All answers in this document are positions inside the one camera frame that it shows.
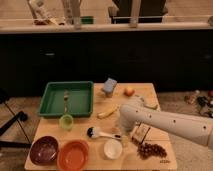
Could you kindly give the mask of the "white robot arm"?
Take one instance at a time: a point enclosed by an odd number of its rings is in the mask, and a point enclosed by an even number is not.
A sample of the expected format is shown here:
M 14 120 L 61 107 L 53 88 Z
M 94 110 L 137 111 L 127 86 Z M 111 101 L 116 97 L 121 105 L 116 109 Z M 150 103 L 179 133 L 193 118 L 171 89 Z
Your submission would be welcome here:
M 120 126 L 130 132 L 141 122 L 194 143 L 213 149 L 213 120 L 180 113 L 171 113 L 145 107 L 140 97 L 132 97 L 119 109 Z

